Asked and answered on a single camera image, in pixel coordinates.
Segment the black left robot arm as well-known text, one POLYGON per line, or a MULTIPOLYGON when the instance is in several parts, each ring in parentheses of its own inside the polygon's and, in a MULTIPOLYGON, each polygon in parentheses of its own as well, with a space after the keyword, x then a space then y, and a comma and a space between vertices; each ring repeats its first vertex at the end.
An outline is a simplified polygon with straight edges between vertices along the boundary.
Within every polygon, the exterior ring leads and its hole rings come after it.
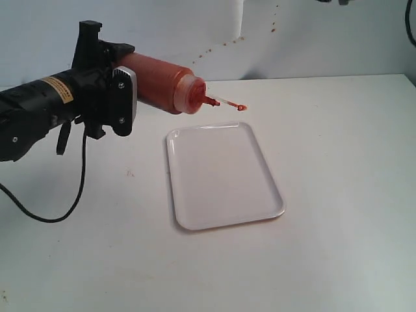
POLYGON ((59 127, 56 153, 66 149, 72 124, 84 124, 90 138, 109 126, 131 134, 137 111, 137 77, 116 63, 134 46, 99 39, 102 24, 82 21, 71 68, 1 92, 1 160, 17 161, 59 127))

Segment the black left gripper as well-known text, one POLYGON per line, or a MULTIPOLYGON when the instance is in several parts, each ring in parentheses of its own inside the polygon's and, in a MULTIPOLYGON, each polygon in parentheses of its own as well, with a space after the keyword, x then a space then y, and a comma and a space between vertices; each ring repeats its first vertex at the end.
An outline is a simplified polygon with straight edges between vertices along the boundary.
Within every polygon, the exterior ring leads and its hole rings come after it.
POLYGON ((71 70, 76 92, 81 102, 79 122, 86 135, 100 139, 105 135, 105 96, 110 86, 111 70, 117 62, 135 52, 135 46, 99 39, 102 24, 86 20, 79 23, 71 70))

